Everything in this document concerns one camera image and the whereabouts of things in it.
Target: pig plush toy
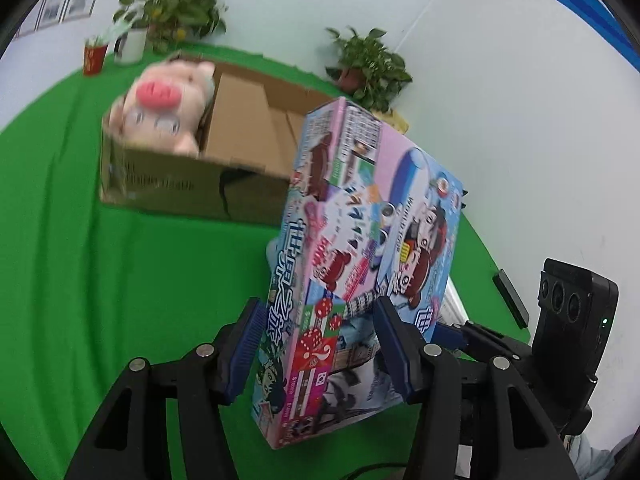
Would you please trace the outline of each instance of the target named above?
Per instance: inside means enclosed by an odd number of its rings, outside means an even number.
[[[149,65],[111,106],[109,130],[129,146],[198,155],[194,133],[213,99],[211,62],[184,60]]]

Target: metal screw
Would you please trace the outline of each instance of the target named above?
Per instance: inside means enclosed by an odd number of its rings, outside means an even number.
[[[506,357],[498,355],[498,357],[494,357],[494,366],[500,370],[506,370],[509,368],[509,360]]]
[[[141,359],[140,357],[136,357],[135,359],[133,359],[133,361],[129,363],[129,370],[131,370],[132,372],[139,372],[145,366],[146,366],[145,360]]]
[[[442,354],[442,348],[440,348],[438,345],[434,345],[433,343],[425,345],[422,351],[425,354],[430,355],[431,357],[438,357],[440,354]]]
[[[204,343],[196,348],[196,354],[198,354],[200,357],[209,357],[211,354],[213,354],[213,350],[214,348],[211,343]]]

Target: pink box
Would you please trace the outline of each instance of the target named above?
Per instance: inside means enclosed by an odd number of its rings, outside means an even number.
[[[401,401],[373,330],[388,296],[429,341],[462,184],[340,98],[311,112],[290,181],[258,350],[253,414],[273,448]]]

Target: cardboard box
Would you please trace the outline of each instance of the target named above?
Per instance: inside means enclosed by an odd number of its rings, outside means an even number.
[[[100,198],[172,214],[280,225],[304,115],[331,98],[211,60],[216,92],[196,134],[199,158],[132,148],[102,124]]]
[[[253,416],[271,447],[401,401],[371,307],[389,296],[430,340],[461,198],[452,174],[344,98],[306,117],[254,386]]]

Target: green tablecloth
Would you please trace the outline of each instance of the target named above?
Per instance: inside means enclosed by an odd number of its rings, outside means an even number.
[[[336,93],[314,75],[261,56],[198,50]],[[128,68],[108,59],[99,76],[72,74],[0,135],[0,422],[39,480],[62,478],[132,357],[179,358],[268,288],[264,249],[275,229],[142,214],[97,199],[100,117],[158,59],[147,54]],[[463,218],[451,275],[469,316],[528,340],[495,290],[496,270]],[[417,411],[407,406],[272,451],[250,418],[251,389],[222,409],[223,421],[233,420],[225,427],[241,479],[337,479],[408,456]],[[169,410],[175,443],[175,406]]]

